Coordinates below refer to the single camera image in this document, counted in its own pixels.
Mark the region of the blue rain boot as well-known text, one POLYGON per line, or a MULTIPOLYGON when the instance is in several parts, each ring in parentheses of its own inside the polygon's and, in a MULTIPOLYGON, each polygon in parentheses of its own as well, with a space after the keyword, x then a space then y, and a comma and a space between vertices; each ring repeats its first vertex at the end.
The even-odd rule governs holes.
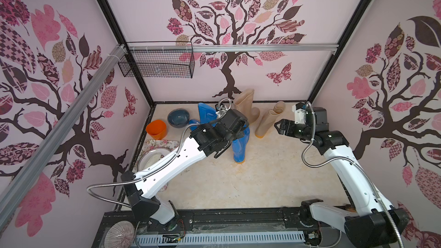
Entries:
POLYGON ((233 141, 233 159, 236 163, 241 164, 245 160, 246 146, 250 138, 250 129, 247 127, 244 130, 244 136, 240 139, 233 141))
POLYGON ((205 103, 198 103, 198 111, 199 111, 199 120, 192 119, 189 121, 190 124, 197 124, 197 125, 207 124, 218 118, 216 110, 205 103))

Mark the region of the tall beige rain boot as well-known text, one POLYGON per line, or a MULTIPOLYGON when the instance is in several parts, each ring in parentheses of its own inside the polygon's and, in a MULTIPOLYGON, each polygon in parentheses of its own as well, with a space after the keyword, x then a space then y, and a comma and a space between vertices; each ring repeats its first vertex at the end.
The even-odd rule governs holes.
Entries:
POLYGON ((257 121, 260 116, 260 109, 253 106, 254 89, 248 88, 233 100, 233 105, 236 110, 241 112, 250 124, 257 121))

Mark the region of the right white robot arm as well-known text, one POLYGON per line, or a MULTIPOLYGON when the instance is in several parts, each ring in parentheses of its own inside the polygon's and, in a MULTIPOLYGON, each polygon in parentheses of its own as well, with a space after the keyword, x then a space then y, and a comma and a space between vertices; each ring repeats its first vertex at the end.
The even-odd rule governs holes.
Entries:
POLYGON ((295 119, 274 124, 280 135, 307 143, 301 159, 309 168, 331 165, 346 188, 355 211, 329 206, 320 199, 303 201, 299 218, 311 227, 320 222, 346 234, 356 248, 375 248, 397 243, 404 246, 401 234, 410 221, 403 209, 396 208, 374 185, 360 166, 349 142, 339 131, 330 131, 327 112, 312 104, 298 103, 295 119))

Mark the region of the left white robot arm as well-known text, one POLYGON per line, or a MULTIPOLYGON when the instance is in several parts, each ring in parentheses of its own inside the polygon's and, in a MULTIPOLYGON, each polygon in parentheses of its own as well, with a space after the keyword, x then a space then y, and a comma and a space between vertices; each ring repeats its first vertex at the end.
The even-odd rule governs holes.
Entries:
POLYGON ((93 184, 87 187, 92 197, 107 201, 96 194, 96 188, 122 186, 128 202, 125 207, 132 210, 136 221, 155 220, 170 225, 179 219, 178 212, 170 201, 162 201, 156 194, 170 180, 186 168, 213 155, 218 158, 235 140, 245 135, 248 119, 238 110, 227 110, 223 116, 206 124, 195 125, 189 136, 181 135, 179 146, 142 171, 125 172, 119 183, 93 184))

